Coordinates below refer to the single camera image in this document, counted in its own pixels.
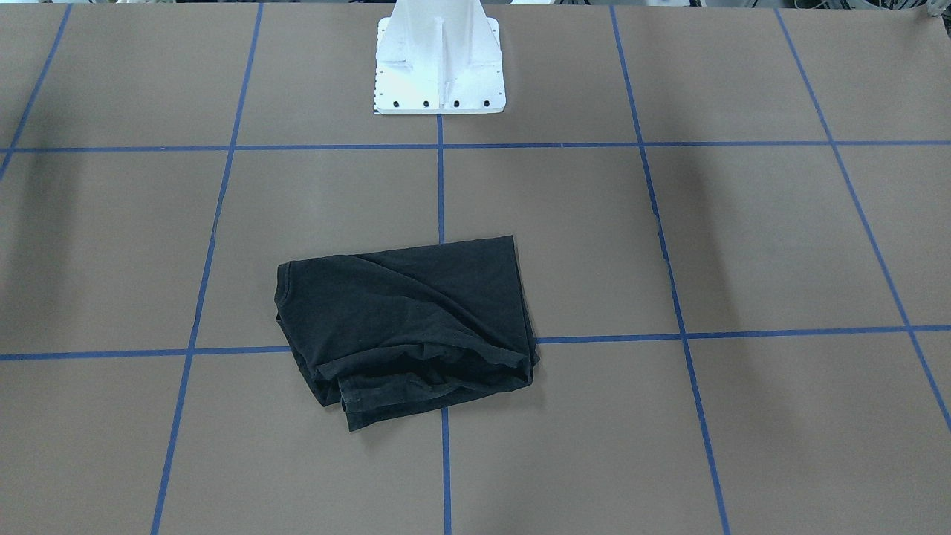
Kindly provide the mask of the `black graphic t-shirt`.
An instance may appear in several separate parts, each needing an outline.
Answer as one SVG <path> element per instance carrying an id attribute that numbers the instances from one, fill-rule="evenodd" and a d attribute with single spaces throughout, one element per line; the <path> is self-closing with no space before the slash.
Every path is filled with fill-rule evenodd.
<path id="1" fill-rule="evenodd" d="M 510 235 L 296 259 L 276 324 L 350 432 L 532 385 L 539 362 Z"/>

